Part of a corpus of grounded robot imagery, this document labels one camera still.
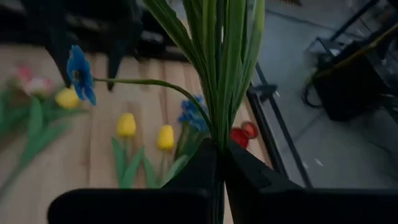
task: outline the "wooden surface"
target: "wooden surface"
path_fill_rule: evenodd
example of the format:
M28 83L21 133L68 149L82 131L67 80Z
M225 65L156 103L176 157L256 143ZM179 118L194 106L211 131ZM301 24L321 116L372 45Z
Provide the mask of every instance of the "wooden surface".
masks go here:
M105 55L87 55L91 70L96 77L106 76ZM50 77L61 83L57 67L50 55L41 48L10 46L0 47L2 75L0 83L11 75L16 62L28 63L36 75ZM190 93L201 94L198 76L187 63L148 60L138 63L125 58L119 68L119 78L156 78L179 85ZM116 171L111 147L111 136L116 136L116 122L123 112L132 112L136 118L137 134L130 143L129 156L137 148L145 146L145 154L160 172L162 154L155 143L159 128L170 124L175 131L175 142L181 132L177 118L180 104L186 98L180 93L159 87L116 84L112 93L105 83L96 83L97 106L84 102L89 113L68 118L73 123L71 130L39 154L28 168L13 183L0 201L0 223L46 223L45 215L49 203L58 195L77 188L116 187ZM252 120L252 111L245 100L241 105L234 125ZM0 149L0 185L4 182L25 145L21 134ZM248 151L258 159L271 165L264 155L261 138L251 140ZM145 188L142 165L139 168L134 188ZM228 200L226 200L225 223L232 223Z

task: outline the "green leaf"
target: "green leaf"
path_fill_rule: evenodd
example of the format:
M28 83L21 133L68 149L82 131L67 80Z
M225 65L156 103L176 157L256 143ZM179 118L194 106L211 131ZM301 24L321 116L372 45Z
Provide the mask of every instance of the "green leaf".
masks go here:
M116 138L112 138L112 146L113 146L113 155L116 165L116 172L118 173L118 183L120 186L124 176L124 171L126 170L126 162L127 162L126 152L121 147L119 141L116 140Z
M223 54L223 73L218 82L218 144L224 150L229 139L229 129L232 122L229 113L230 101L236 91L235 83L238 81L238 63L241 62L241 47L244 22L245 0L228 1L228 16L226 28L226 45Z
M21 166L25 167L27 164L29 164L38 153L43 151L46 146L56 140L68 128L69 125L67 123L62 123L55 126L47 126L47 128L45 128L41 134L34 138L29 138L25 150L21 155Z
M209 117L207 117L206 112L200 106L197 99L195 97L193 97L187 90L184 90L183 88L181 88L177 85L173 85L171 83L168 83L168 82L165 82L162 80L153 80L153 79L147 79L147 80L130 79L129 80L129 79L114 79L114 78L94 78L94 81L110 82L110 83L133 83L133 84L141 84L141 85L158 85L158 86L165 86L165 87L177 90L180 93L182 93L184 96L186 96L190 101L192 101L192 103L198 108L199 113L202 115L202 117L205 120L209 129L211 129L211 123L210 123Z
M56 90L49 96L47 99L45 99L42 103L42 108L43 111L53 109L54 107L59 107L58 104L55 102L55 97L57 96L58 92L63 90L65 86L57 86Z
M183 0L182 1L185 13L188 19L188 25L191 32L192 42L195 45L196 50L202 51L203 46L201 42L202 36L202 4L201 0Z
M203 65L197 55L191 39L188 36L186 28L177 18L175 11L167 4L165 0L143 0L150 13L156 18L159 24L165 29L170 38L177 44L179 49L188 58L191 64L201 75Z
M152 164L150 163L150 161L148 160L148 158L143 155L142 160L144 161L144 168L145 168L145 172L146 172L146 182L147 182L147 188L150 189L155 189L158 188L159 186L156 183L156 174L155 174L155 170L152 166Z
M177 159L171 166L166 176L164 177L162 181L162 186L164 186L168 181L170 181L174 176L176 176L178 174L177 171L179 170L180 166L185 165L187 162L188 162L188 156L186 155Z
M206 79L208 87L208 103L210 117L215 119L214 104L217 102L217 73L216 73L216 1L203 0L203 35L198 39L203 39L203 54L206 61Z
M245 3L244 7L244 21L243 21L243 33L242 33L242 50L241 50L241 58L242 63L244 63L244 54L246 52L246 44L248 41L248 5L249 3Z
M51 121L55 121L57 119L60 118L64 118L67 116L73 116L79 113L87 113L88 110L84 110L81 108L74 108L74 109L69 109L69 110L65 110L62 108L58 108L58 109L48 109L44 111L44 118L51 122Z
M199 149L199 146L206 137L209 136L209 133L204 133L200 131L193 131L193 134L189 136L187 149L185 150L185 155L191 158Z
M23 107L11 110L2 123L0 123L0 137L7 134L17 125L26 122L26 117L29 114L29 107Z
M216 6L216 39L215 39L215 45L216 45L216 83L218 83L218 80L220 79L221 76L221 58L223 56L223 41L221 38L223 37L223 25L224 25L224 17L225 17L225 6L224 2L227 0L217 0L217 6Z
M131 185L134 183L134 179L136 178L139 163L141 162L142 155L144 154L144 149L145 147L142 146L138 150L137 154L132 158L132 161L130 162L129 166L127 167L124 173L124 177L121 181L120 188L122 189L131 188Z
M178 139L177 147L175 148L175 153L174 153L174 160L177 160L179 157L181 157L185 153L185 146L187 144L187 139L190 134L190 125L188 122L183 122L182 123L182 128L181 128L181 134Z
M0 123L6 119L6 105L8 101L9 91L4 90L0 93Z
M264 0L257 0L256 4L254 5L254 22L251 30L251 35L248 47L246 49L246 53L244 54L242 71L243 80L241 82L241 88L238 90L238 95L235 98L235 107L233 108L233 114L236 114L237 110L239 109L243 97L249 88L251 77L254 72L254 67L256 66L257 57L261 46L262 33L264 30L264 8Z
M43 111L40 101L36 97L32 97L30 105L30 118L28 123L28 137L32 139L40 134L43 130Z

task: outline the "artificial flower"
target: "artificial flower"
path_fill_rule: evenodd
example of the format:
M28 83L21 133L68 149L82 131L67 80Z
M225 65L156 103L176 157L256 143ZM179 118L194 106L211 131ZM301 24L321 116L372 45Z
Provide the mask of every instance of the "artificial flower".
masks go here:
M86 100L87 97L91 104L95 105L94 83L90 72L90 63L85 59L84 52L77 45L73 45L70 50L67 73L79 98Z
M23 87L28 95L38 95L47 98L53 92L53 84L49 78L33 77Z
M170 125L163 125L159 131L157 138L157 147L161 151L171 152L174 147L174 133L173 127Z
M124 113L120 116L118 126L116 128L118 136L129 137L136 133L136 120L132 113Z
M206 106L203 103L203 97L202 96L195 96L203 110L207 113ZM181 103L181 108L182 108L182 114L178 118L180 122L189 122L189 124L197 130L206 132L208 131L207 124L203 117L201 116L198 108L190 101L190 100L185 100L182 101Z
M30 67L25 64L17 65L16 67L16 84L19 88L26 86L32 79L32 75L30 72Z
M75 90L64 88L55 95L55 102L64 109L73 109L79 105L79 97Z

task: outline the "yellow tulip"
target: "yellow tulip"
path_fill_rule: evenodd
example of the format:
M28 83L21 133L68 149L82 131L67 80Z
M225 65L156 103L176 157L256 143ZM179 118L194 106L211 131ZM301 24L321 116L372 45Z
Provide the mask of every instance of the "yellow tulip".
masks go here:
M55 95L55 101L64 109L73 109L79 105L79 97L75 90L64 88Z
M120 116L118 126L116 128L118 136L129 137L136 133L136 120L132 113L124 113Z
M159 137L157 138L157 147L161 151L169 151L173 149L174 146L174 134L173 127L170 125L164 125L160 128Z

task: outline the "gray floor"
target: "gray floor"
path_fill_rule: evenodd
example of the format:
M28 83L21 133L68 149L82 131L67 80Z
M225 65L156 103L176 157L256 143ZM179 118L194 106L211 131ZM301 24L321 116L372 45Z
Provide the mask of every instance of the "gray floor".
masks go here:
M300 93L313 71L308 46L316 37L329 37L353 15L351 1L302 0L297 8L268 0L265 35L259 64L269 83L278 84L275 100L294 140L312 184L322 188L398 187L394 150L398 127L383 111L349 123L330 121L322 110L305 106ZM366 19L371 28L373 21ZM356 22L347 31L368 35ZM350 41L353 35L340 40ZM268 102L264 111L269 120L290 178L302 184L297 166Z

